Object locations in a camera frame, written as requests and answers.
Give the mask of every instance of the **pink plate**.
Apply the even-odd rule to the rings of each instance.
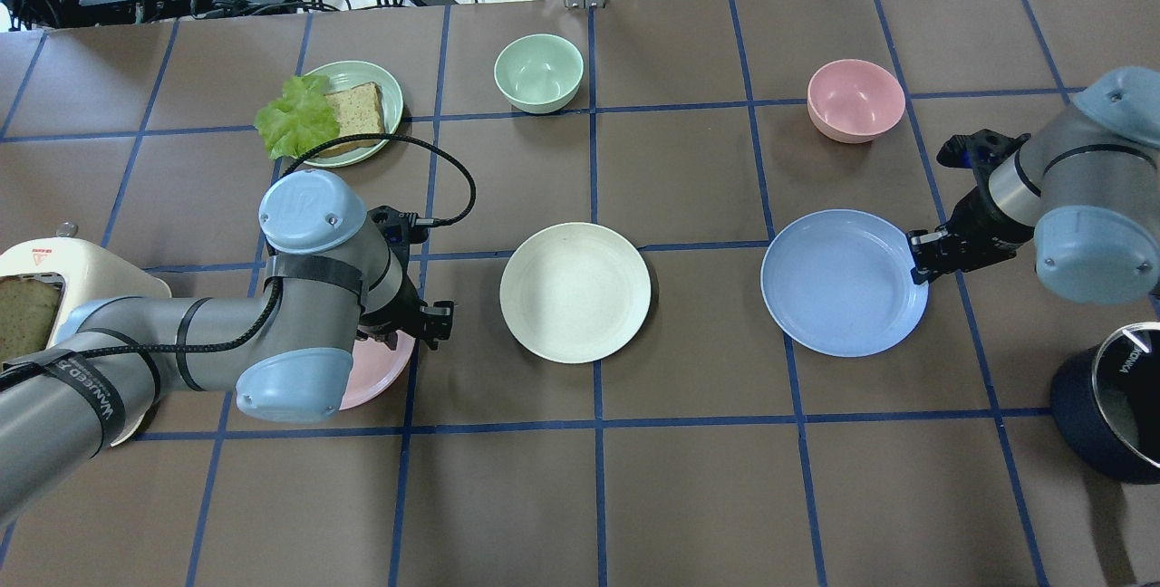
[[[354,408],[378,397],[407,368],[414,348],[415,339],[405,333],[399,333],[398,349],[393,352],[385,343],[374,340],[355,341],[355,367],[350,370],[347,392],[339,410]]]

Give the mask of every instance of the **lettuce leaf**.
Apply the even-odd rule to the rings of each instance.
[[[324,97],[329,82],[324,75],[295,75],[282,84],[282,97],[259,109],[254,128],[270,159],[302,157],[339,136],[334,109]]]

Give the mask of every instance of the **black pot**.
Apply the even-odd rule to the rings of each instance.
[[[1064,440],[1096,471],[1124,483],[1160,483],[1157,343],[1160,324],[1124,327],[1068,358],[1051,382],[1051,414]]]

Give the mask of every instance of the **logo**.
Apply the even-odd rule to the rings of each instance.
[[[1132,368],[1136,367],[1136,361],[1139,361],[1143,354],[1144,353],[1140,352],[1139,347],[1132,349],[1132,353],[1128,355],[1128,360],[1124,361],[1124,364],[1119,367],[1119,372],[1124,375],[1131,372]]]

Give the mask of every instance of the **blue plate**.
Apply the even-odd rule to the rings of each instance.
[[[869,356],[902,341],[927,307],[911,281],[906,234],[865,211],[817,211],[777,234],[761,292],[778,326],[831,356]]]

